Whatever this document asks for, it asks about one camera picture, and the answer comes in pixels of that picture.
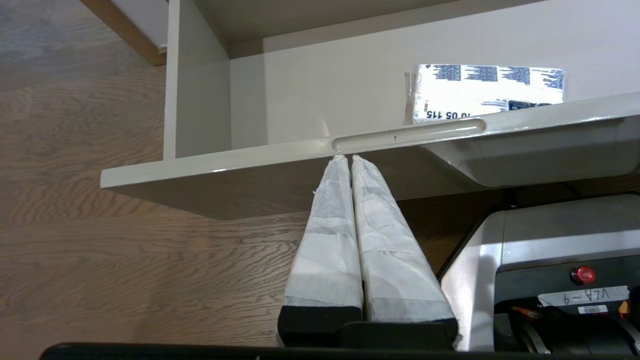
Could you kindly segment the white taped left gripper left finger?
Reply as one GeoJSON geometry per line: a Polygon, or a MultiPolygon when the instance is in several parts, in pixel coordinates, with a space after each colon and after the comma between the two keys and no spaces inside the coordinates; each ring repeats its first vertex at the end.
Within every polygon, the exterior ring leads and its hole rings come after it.
{"type": "Polygon", "coordinates": [[[315,190],[278,315],[281,347],[336,347],[363,319],[364,295],[349,162],[336,155],[315,190]]]}

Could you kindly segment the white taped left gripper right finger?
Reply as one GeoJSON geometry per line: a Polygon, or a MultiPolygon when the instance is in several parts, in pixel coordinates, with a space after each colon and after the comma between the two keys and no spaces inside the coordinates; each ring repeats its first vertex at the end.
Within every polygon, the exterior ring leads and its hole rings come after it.
{"type": "Polygon", "coordinates": [[[351,174],[365,313],[345,346],[452,351],[457,319],[381,171],[354,155],[351,174]]]}

